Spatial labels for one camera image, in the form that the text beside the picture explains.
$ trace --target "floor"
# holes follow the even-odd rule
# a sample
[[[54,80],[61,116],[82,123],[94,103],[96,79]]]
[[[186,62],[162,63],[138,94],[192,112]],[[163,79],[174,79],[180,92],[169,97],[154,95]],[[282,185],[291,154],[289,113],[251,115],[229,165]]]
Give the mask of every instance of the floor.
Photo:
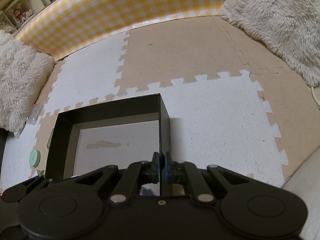
[[[171,118],[172,155],[217,164],[275,186],[320,145],[320,112],[309,88],[262,44],[219,17],[159,23],[92,44],[58,62],[37,103],[37,124],[9,136],[6,189],[36,171],[59,112],[161,93]]]

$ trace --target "yellow checkered cloth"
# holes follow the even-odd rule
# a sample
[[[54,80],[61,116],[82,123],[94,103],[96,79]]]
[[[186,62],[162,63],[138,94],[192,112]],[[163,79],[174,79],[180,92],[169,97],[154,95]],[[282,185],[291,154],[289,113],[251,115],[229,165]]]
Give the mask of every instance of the yellow checkered cloth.
[[[225,0],[56,0],[16,38],[59,60],[109,36],[181,18],[218,15]]]

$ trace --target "cardboard box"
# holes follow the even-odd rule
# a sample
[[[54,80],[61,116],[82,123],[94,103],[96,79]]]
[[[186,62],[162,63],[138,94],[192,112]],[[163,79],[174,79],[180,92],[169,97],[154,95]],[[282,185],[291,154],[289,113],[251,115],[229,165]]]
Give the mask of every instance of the cardboard box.
[[[58,115],[45,176],[59,181],[109,164],[124,169],[170,150],[170,119],[160,94],[86,106]]]

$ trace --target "shaggy fabric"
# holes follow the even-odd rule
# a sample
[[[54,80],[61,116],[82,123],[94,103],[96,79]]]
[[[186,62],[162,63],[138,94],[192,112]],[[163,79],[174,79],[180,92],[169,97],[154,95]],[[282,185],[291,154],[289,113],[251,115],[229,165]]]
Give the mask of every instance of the shaggy fabric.
[[[220,17],[262,41],[307,85],[319,85],[320,0],[226,0]]]
[[[20,136],[55,60],[0,30],[0,127]]]

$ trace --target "green lid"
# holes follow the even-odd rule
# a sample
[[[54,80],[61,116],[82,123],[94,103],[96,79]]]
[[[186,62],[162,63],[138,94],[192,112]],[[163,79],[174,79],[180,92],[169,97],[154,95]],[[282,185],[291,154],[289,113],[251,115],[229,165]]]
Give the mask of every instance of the green lid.
[[[33,149],[30,153],[29,163],[30,166],[36,167],[39,165],[40,162],[40,152],[36,149]]]

